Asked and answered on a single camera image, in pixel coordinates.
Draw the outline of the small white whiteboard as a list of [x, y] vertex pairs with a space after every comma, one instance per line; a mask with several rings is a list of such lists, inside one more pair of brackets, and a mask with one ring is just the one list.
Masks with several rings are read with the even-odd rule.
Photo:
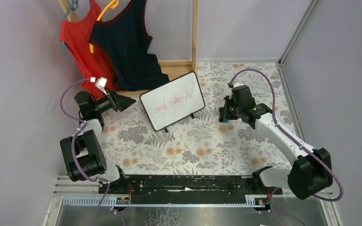
[[140, 102], [154, 131], [167, 129], [206, 106], [195, 72], [141, 94]]

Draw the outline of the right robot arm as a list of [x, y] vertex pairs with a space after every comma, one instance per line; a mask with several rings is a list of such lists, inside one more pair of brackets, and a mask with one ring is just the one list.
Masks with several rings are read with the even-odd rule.
[[333, 184], [329, 152], [291, 134], [266, 104], [255, 102], [247, 85], [235, 83], [224, 100], [224, 106], [219, 108], [219, 122], [241, 119], [274, 144], [291, 164], [289, 170], [264, 167], [255, 171], [256, 186], [288, 189], [304, 200]]

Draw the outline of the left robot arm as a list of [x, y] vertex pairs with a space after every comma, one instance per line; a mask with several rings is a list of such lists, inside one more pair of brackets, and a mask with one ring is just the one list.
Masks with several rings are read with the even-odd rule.
[[101, 133], [105, 126], [103, 115], [109, 110], [122, 112], [136, 103], [136, 100], [112, 90], [100, 99], [87, 91], [81, 91], [74, 96], [74, 100], [79, 107], [80, 127], [74, 135], [60, 140], [69, 178], [74, 182], [117, 180], [118, 170], [115, 170], [109, 179], [100, 177], [107, 172], [107, 161], [100, 146]]

